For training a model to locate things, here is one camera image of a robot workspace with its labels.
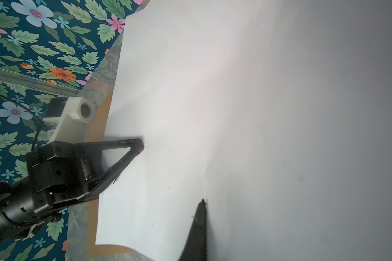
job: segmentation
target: white paper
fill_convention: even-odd
[[[392,5],[157,0],[126,19],[105,137],[145,150],[96,244],[178,260],[205,198],[209,261],[392,260]]]

